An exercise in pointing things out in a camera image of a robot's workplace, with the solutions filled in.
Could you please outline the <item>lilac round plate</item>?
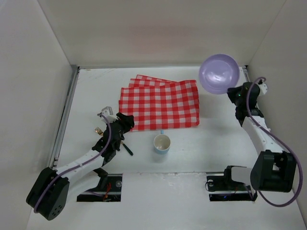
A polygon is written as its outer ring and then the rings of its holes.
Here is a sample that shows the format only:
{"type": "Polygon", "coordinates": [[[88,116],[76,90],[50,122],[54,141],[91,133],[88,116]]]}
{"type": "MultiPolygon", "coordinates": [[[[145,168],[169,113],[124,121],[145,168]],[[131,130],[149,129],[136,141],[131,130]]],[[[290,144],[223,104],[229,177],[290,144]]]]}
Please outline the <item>lilac round plate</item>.
{"type": "Polygon", "coordinates": [[[215,54],[200,66],[199,80],[203,89],[212,94],[225,94],[236,87],[240,77],[237,62],[229,55],[215,54]]]}

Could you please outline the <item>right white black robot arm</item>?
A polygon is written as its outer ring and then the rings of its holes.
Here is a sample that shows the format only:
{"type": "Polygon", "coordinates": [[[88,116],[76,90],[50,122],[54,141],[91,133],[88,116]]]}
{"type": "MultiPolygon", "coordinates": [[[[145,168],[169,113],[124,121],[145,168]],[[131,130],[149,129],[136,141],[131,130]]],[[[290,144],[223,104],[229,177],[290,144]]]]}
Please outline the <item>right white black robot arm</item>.
{"type": "Polygon", "coordinates": [[[257,108],[257,98],[266,93],[267,86],[252,85],[245,82],[242,86],[227,89],[227,96],[236,106],[236,119],[249,135],[258,153],[258,158],[248,169],[247,184],[256,191],[288,193],[292,189],[296,160],[286,152],[275,138],[267,134],[263,113],[257,108]]]}

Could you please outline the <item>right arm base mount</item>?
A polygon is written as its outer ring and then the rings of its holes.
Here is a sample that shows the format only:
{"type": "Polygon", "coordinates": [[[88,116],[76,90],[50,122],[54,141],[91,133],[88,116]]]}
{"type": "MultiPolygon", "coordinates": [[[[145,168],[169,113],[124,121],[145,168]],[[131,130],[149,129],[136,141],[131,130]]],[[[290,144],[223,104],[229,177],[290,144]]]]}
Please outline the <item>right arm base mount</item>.
{"type": "Polygon", "coordinates": [[[223,172],[206,173],[205,189],[211,202],[250,201],[258,198],[257,191],[250,185],[232,179],[234,166],[227,166],[223,172]]]}

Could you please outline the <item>light blue mug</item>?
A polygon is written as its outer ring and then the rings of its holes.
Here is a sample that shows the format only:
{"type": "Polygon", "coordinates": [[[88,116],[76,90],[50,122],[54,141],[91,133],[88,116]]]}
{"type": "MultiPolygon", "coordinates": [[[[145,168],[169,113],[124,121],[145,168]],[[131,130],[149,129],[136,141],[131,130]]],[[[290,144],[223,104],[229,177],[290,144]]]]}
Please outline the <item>light blue mug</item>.
{"type": "Polygon", "coordinates": [[[160,130],[160,134],[154,138],[153,142],[154,150],[157,154],[164,155],[168,153],[171,146],[171,140],[164,134],[163,130],[160,130]]]}

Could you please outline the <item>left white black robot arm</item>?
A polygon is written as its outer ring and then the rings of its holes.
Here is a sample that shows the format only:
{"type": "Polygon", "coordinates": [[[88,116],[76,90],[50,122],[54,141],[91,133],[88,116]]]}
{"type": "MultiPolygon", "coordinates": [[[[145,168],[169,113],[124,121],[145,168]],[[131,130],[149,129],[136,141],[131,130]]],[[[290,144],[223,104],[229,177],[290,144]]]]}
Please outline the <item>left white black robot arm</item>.
{"type": "Polygon", "coordinates": [[[125,139],[124,134],[135,126],[133,115],[114,115],[109,106],[98,116],[106,124],[106,129],[96,144],[69,164],[43,169],[29,192],[27,204],[45,219],[57,217],[68,198],[102,185],[107,178],[102,167],[115,157],[125,139]]]}

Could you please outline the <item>red white checkered cloth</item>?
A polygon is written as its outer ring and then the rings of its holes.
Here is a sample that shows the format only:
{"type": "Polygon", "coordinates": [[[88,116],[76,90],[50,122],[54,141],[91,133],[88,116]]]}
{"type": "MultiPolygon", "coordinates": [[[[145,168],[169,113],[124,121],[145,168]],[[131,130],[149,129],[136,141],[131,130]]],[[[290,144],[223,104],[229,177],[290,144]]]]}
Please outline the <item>red white checkered cloth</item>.
{"type": "Polygon", "coordinates": [[[134,117],[133,131],[196,127],[200,123],[197,82],[138,75],[121,88],[119,112],[134,117]]]}

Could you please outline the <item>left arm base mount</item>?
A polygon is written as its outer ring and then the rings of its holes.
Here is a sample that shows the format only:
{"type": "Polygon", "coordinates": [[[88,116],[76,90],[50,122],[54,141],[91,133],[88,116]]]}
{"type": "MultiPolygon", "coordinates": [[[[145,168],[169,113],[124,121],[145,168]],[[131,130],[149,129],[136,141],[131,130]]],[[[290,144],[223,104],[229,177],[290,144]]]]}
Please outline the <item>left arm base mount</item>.
{"type": "Polygon", "coordinates": [[[123,174],[108,174],[99,168],[94,175],[99,177],[96,187],[78,195],[76,202],[120,202],[123,174]]]}

